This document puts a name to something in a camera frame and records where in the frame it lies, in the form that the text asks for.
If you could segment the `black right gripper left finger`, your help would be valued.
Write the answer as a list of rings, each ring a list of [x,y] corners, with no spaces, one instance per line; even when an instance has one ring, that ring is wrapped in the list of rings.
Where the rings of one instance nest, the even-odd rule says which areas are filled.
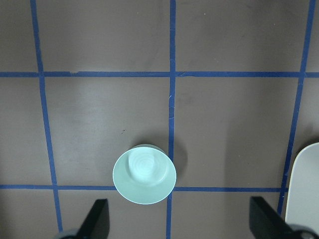
[[[77,232],[78,239],[107,239],[110,232],[109,205],[107,199],[98,199]]]

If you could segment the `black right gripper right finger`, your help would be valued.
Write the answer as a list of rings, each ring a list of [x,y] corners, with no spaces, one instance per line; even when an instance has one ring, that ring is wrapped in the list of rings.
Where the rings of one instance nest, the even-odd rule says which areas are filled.
[[[298,239],[293,231],[263,197],[251,197],[249,228],[256,239]]]

